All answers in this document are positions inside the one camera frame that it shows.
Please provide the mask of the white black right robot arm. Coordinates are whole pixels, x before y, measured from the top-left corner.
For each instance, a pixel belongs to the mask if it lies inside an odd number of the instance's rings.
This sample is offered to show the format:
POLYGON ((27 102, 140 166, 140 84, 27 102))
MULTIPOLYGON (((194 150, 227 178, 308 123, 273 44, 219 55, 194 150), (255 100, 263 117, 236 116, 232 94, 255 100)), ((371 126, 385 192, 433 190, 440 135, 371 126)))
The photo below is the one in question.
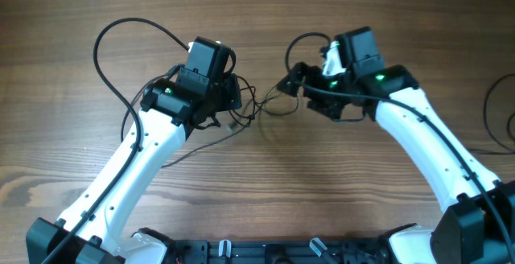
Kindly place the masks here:
POLYGON ((413 75, 386 66, 373 30, 329 39, 323 64, 286 65, 278 89, 340 122, 348 105, 389 133, 430 185, 442 211, 434 228, 411 224, 376 241, 378 263, 511 263, 514 185, 487 169, 447 128, 413 75))

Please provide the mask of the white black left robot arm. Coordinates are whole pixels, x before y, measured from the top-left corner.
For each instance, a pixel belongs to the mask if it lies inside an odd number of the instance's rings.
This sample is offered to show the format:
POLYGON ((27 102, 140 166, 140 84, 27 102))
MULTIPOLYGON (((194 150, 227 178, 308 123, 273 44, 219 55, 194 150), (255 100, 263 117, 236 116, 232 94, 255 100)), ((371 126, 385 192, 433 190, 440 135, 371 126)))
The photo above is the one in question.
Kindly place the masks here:
POLYGON ((143 92, 134 124, 85 192, 55 222, 37 219, 26 235, 31 263, 166 263, 175 243, 152 229, 121 239, 129 215, 164 163, 206 120, 241 107, 240 88, 226 64, 229 47, 202 37, 185 64, 143 92))

